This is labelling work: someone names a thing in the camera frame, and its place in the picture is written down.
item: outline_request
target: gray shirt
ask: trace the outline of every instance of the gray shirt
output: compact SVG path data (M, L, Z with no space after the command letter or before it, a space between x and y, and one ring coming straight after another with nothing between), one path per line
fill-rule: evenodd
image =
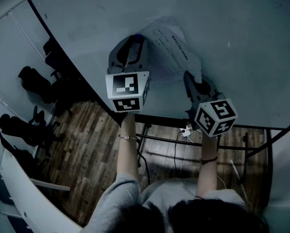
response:
M159 208L163 215L165 231L172 233L171 225L167 219L169 207L176 205L182 200L195 199L196 190L197 178L175 178L153 183L141 194L138 180L128 174L119 173L116 181L103 193L88 225L81 230L81 233L108 232L116 223L121 207L137 204L147 207L149 202ZM209 191L203 198L245 204L241 197L230 189Z

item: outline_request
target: bracelet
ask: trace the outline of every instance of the bracelet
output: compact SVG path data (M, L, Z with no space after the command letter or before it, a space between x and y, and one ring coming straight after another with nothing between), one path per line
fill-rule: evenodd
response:
M121 136L121 135L118 135L118 137L120 137L120 138L122 138L122 139L126 139L126 140L130 140L130 139L137 140L136 138L134 138L134 137L130 137L130 136Z
M206 161L200 160L200 162L201 162L202 165L204 165L204 164L206 164L208 162L212 162L212 161L216 161L216 160L217 160L217 156L214 159L210 159L210 160L206 160Z

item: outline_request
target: wooden floor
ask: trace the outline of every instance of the wooden floor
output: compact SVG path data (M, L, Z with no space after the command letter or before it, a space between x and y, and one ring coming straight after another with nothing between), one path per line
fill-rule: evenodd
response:
M57 136L64 136L64 141L53 143L50 149L51 158L43 169L45 179L71 187L70 192L51 191L43 193L63 213L81 226L85 226L103 192L114 182L116 177L116 161L118 156L119 126L97 104L91 102L76 103L72 107L73 115L65 112L55 120L60 127L55 131ZM137 133L141 133L143 124L136 124ZM176 139L179 129L152 125L146 130L147 135ZM221 138L221 145L245 146L242 136L248 132L249 147L258 147L264 142L263 130L233 128ZM181 135L179 140L186 141ZM201 143L202 134L192 132L190 139ZM160 181L176 177L174 165L174 144L145 139L141 148L142 155L147 159L150 181ZM37 157L45 157L43 150ZM200 170L199 159L201 148L177 144L176 166L179 176L183 178L197 177ZM239 173L243 171L244 151L219 150L218 175L227 188L244 195L237 185L237 176L230 164L235 163ZM144 161L140 159L139 168L142 190L148 185ZM265 196L267 180L267 151L264 150L249 159L247 181L244 185L248 200L253 210L260 209ZM224 185L219 180L218 189Z

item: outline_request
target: table surface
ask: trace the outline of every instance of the table surface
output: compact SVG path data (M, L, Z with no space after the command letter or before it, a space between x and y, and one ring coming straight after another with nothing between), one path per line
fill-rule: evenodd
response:
M290 0L32 0L48 29L110 107L105 75L116 44L172 16L203 75L231 98L236 124L290 125ZM188 118L183 81L151 89L143 115Z
M16 208L35 233L79 233L82 229L38 190L8 150L4 151L0 173Z

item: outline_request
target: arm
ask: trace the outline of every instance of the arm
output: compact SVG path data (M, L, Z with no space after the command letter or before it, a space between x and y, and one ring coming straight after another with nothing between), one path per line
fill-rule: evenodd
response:
M121 124L122 136L135 138L134 114L127 114ZM136 140L120 139L117 160L117 173L126 173L138 179Z
M211 160L217 156L217 140L215 137L209 138L202 134L202 154L201 159ZM217 189L217 164L216 161L208 162L201 166L196 196L202 197L207 191Z

